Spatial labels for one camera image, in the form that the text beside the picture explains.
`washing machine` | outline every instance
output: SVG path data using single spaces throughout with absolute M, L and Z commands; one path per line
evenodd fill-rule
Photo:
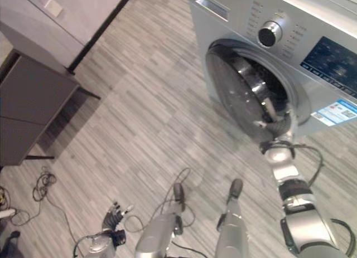
M 254 140 L 357 117 L 357 0 L 189 0 L 210 96 Z

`display screen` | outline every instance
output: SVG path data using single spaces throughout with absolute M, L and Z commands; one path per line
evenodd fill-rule
M 357 54 L 352 51 L 322 37 L 301 66 L 357 98 Z

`wood-look floor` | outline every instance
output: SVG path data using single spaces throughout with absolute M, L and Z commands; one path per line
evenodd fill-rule
M 281 200 L 258 148 L 210 101 L 186 0 L 131 0 L 76 71 L 101 101 L 78 96 L 66 107 L 32 154 L 55 161 L 5 167 L 1 185 L 13 205 L 34 215 L 31 191 L 41 168 L 57 176 L 49 196 L 68 214 L 74 236 L 98 232 L 113 200 L 135 204 L 147 222 L 179 172 L 197 220 L 176 241 L 213 257 L 216 222 L 230 182 L 240 177 L 241 208 L 251 257 L 292 257 L 279 227 Z M 328 213 L 357 228 L 357 123 L 317 133 L 300 142 L 318 147 L 326 167 L 313 190 Z M 301 151 L 296 163 L 307 178 L 316 157 Z M 73 242 L 62 214 L 47 202 L 22 232 L 26 257 L 71 257 Z M 191 219 L 189 212 L 184 220 Z M 134 229 L 138 224 L 129 223 Z M 14 227 L 7 224 L 2 239 Z M 345 249 L 347 233 L 338 230 Z M 133 257 L 140 234 L 127 233 L 116 257 Z M 172 256 L 199 257 L 171 246 Z

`control knob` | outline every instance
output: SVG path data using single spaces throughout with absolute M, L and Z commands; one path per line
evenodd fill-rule
M 258 32 L 258 40 L 264 47 L 272 47 L 282 37 L 283 32 L 278 23 L 266 22 Z

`sticker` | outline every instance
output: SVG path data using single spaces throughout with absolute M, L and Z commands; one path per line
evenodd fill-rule
M 327 126 L 333 126 L 356 118 L 357 106 L 343 99 L 339 99 L 336 103 L 312 113 L 311 116 Z

